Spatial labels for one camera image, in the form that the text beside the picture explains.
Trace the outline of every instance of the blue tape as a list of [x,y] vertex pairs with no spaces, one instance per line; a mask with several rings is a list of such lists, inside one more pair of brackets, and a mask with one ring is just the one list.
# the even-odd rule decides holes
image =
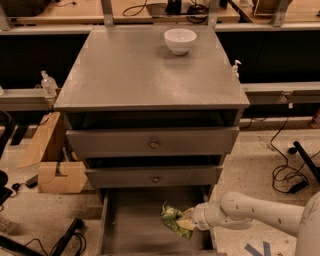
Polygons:
[[253,256],[263,256],[260,252],[254,249],[250,244],[247,244],[246,247],[244,247],[244,249],[246,249]]
[[252,254],[252,256],[271,256],[271,248],[270,244],[267,242],[263,242],[263,251],[264,255],[258,252],[255,248],[253,248],[250,244],[247,244],[245,249]]

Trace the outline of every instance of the drawer handle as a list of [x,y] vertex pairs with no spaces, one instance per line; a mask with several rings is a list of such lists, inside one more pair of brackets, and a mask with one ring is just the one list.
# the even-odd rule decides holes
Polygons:
[[153,176],[152,181],[153,181],[154,183],[158,183],[159,180],[160,180],[159,176]]
[[156,142],[155,140],[153,140],[153,141],[150,142],[150,147],[152,149],[157,149],[159,147],[159,143]]

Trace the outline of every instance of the cardboard box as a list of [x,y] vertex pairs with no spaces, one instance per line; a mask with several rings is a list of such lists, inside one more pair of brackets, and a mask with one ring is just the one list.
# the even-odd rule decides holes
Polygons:
[[41,193],[80,193],[87,183],[80,162],[60,162],[67,145],[66,128],[59,112],[45,115],[22,156],[18,168],[40,163],[38,191]]

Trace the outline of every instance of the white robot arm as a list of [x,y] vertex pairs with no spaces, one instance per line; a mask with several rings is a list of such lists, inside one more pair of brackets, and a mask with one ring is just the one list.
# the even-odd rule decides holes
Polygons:
[[197,205],[190,211],[188,221],[177,223],[188,229],[208,230],[214,226],[246,229],[252,226],[253,219],[297,237],[295,256],[314,256],[320,252],[320,192],[305,207],[227,192],[219,202]]

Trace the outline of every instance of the cord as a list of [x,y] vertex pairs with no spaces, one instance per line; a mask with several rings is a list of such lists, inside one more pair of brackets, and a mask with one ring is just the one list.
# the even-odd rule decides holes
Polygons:
[[53,112],[54,112],[54,111],[49,112],[47,119],[44,120],[42,123],[38,124],[38,125],[36,126],[35,130],[37,130],[39,126],[46,124],[46,123],[50,120],[50,116],[51,116],[51,114],[52,114]]
[[40,241],[39,238],[34,238],[34,239],[32,239],[30,242],[26,243],[26,244],[24,245],[24,247],[27,247],[27,246],[28,246],[29,244],[31,244],[33,241],[37,241],[37,242],[39,243],[42,251],[44,252],[44,254],[45,254],[46,256],[49,256],[48,253],[46,252],[46,250],[44,249],[44,247],[43,247],[43,245],[42,245],[42,243],[41,243],[41,241]]
[[[306,186],[309,185],[309,181],[308,181],[308,178],[303,174],[301,173],[301,169],[303,168],[303,166],[305,165],[302,164],[300,166],[300,168],[296,169],[292,166],[289,165],[289,160],[288,158],[277,148],[274,146],[273,144],[273,141],[276,139],[276,137],[279,135],[279,133],[284,129],[284,127],[286,126],[287,122],[289,120],[289,117],[286,119],[286,121],[284,122],[284,124],[281,126],[281,128],[278,130],[278,132],[272,137],[272,139],[270,140],[270,144],[271,146],[285,159],[285,164],[283,165],[279,165],[277,166],[273,172],[272,172],[272,187],[273,189],[275,189],[277,192],[279,193],[283,193],[283,194],[293,194],[293,193],[296,193],[298,192],[299,190],[305,188]],[[285,170],[291,170],[291,172],[289,172],[288,174],[286,174],[283,178],[278,178],[278,176],[280,175],[280,173],[282,173],[283,171]],[[290,180],[292,180],[293,178],[295,177],[298,177],[301,179],[301,182],[293,185],[289,190],[287,191],[283,191],[283,190],[280,190],[276,187],[276,183],[277,182],[290,182]]]
[[267,117],[264,117],[262,118],[261,120],[257,119],[257,118],[250,118],[250,122],[249,124],[243,126],[243,127],[239,127],[240,130],[244,130],[244,129],[248,129],[251,125],[252,125],[252,122],[253,121],[256,121],[256,122],[263,122],[267,119]]
[[[87,240],[86,238],[84,237],[84,235],[80,234],[80,233],[74,233],[73,234],[76,238],[79,239],[79,243],[80,243],[80,247],[78,249],[78,251],[75,253],[74,256],[81,256],[84,251],[86,250],[87,248]],[[64,236],[62,236],[58,242],[56,242],[56,244],[53,246],[53,248],[51,249],[51,252],[48,256],[51,256],[52,253],[54,252],[54,250],[56,249],[56,247],[58,246],[59,242],[62,241],[64,239]]]
[[70,4],[72,4],[72,5],[77,5],[77,2],[69,2],[69,3],[65,3],[65,4],[57,4],[56,1],[54,1],[54,0],[52,0],[52,2],[53,2],[54,5],[57,6],[57,7],[65,7],[65,6],[70,5]]
[[84,237],[84,235],[82,235],[80,233],[75,233],[74,235],[79,239],[79,242],[80,242],[80,248],[76,252],[75,256],[81,256],[87,248],[87,240]]
[[[192,0],[191,1],[193,3],[193,5],[191,5],[188,8],[188,12],[187,15],[206,15],[208,14],[208,8],[202,4],[198,4],[197,0]],[[207,20],[207,17],[195,17],[195,16],[187,16],[187,19],[189,22],[193,23],[193,24],[200,24],[202,22],[205,22]]]
[[[122,15],[123,15],[123,16],[136,16],[136,15],[138,15],[138,14],[139,14],[140,12],[142,12],[143,9],[147,6],[147,2],[148,2],[148,0],[145,0],[144,4],[134,5],[134,6],[131,6],[131,7],[127,8],[127,9],[125,9],[125,10],[122,12]],[[136,13],[134,13],[134,14],[126,14],[127,11],[129,11],[129,10],[131,10],[131,9],[135,9],[135,8],[140,8],[140,10],[137,11]]]
[[[122,12],[122,15],[123,16],[136,16],[138,15],[139,13],[141,13],[143,11],[143,9],[147,6],[153,6],[153,5],[158,5],[158,6],[163,6],[166,4],[164,3],[153,3],[153,4],[147,4],[148,0],[145,0],[144,4],[141,4],[141,5],[134,5],[134,6],[131,6],[127,9],[125,9],[123,12]],[[188,8],[188,11],[187,13],[182,13],[181,15],[206,15],[207,16],[207,13],[208,13],[208,8],[202,4],[198,4],[197,3],[197,0],[192,0],[191,1],[193,3],[193,5],[191,5],[189,8]],[[132,10],[132,9],[135,9],[135,8],[140,8],[140,10],[138,10],[136,13],[133,13],[133,14],[127,14],[128,11]],[[207,17],[203,17],[203,18],[200,18],[200,17],[195,17],[195,16],[187,16],[187,19],[189,22],[193,23],[193,24],[200,24],[204,21],[207,20]]]

